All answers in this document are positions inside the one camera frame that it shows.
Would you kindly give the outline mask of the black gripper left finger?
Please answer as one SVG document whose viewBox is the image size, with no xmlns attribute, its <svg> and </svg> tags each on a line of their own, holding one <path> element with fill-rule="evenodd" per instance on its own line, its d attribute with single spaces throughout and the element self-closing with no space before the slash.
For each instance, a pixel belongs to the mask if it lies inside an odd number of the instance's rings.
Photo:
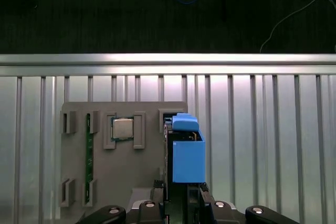
<svg viewBox="0 0 336 224">
<path fill-rule="evenodd" d="M 134 202 L 130 211 L 117 205 L 108 205 L 82 217 L 77 223 L 164 223 L 164 182 L 156 180 L 150 199 Z"/>
</svg>

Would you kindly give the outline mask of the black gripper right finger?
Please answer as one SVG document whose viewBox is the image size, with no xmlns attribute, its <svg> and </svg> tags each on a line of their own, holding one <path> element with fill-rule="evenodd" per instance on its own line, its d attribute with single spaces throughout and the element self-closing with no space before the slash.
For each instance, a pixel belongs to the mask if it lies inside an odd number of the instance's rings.
<svg viewBox="0 0 336 224">
<path fill-rule="evenodd" d="M 296 223 L 261 205 L 250 206 L 244 212 L 240 212 L 231 202 L 215 200 L 206 183 L 200 185 L 200 192 L 202 195 L 200 223 Z"/>
</svg>

